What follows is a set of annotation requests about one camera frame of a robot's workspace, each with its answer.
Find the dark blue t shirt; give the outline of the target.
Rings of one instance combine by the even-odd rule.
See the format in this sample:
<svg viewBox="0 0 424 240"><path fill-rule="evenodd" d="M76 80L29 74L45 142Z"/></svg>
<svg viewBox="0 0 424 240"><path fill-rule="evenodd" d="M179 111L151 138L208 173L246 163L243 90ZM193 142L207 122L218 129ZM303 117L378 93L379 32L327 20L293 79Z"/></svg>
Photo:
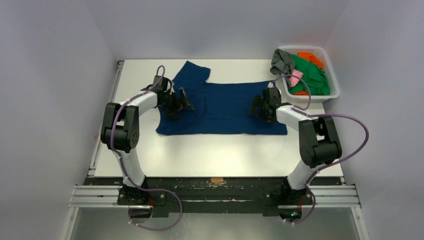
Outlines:
<svg viewBox="0 0 424 240"><path fill-rule="evenodd" d="M262 94L268 86L267 81L209 83L210 74L210 68L190 61L184 63L172 82L174 88L184 89L194 109L184 108L177 113L179 119L171 120L160 108L158 134L287 135L286 125L270 123L248 114L254 96Z"/></svg>

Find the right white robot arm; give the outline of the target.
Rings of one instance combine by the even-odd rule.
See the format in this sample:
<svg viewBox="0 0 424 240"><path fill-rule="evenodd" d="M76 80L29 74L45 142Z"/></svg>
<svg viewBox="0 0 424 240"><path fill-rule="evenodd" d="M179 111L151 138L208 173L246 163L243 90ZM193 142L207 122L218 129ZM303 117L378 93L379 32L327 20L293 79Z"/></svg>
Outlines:
<svg viewBox="0 0 424 240"><path fill-rule="evenodd" d="M313 116L305 110L282 102L277 87L262 90L255 95L248 112L272 124L284 124L298 132L300 161L284 178L279 197L292 204L306 194L311 180L322 167L342 156L342 146L331 116Z"/></svg>

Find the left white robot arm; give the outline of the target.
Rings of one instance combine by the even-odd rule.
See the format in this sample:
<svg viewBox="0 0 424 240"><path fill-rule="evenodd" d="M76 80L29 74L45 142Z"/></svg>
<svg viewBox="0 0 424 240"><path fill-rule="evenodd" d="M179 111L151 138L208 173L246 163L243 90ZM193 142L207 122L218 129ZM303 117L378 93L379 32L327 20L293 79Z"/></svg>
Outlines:
<svg viewBox="0 0 424 240"><path fill-rule="evenodd" d="M123 198L138 205L149 199L144 174L136 147L140 139L140 116L150 109L160 108L168 120L178 120L178 112L194 110L184 88L174 89L174 83L156 75L153 83L135 96L122 102L109 102L104 109L100 140L118 160L123 181L119 189Z"/></svg>

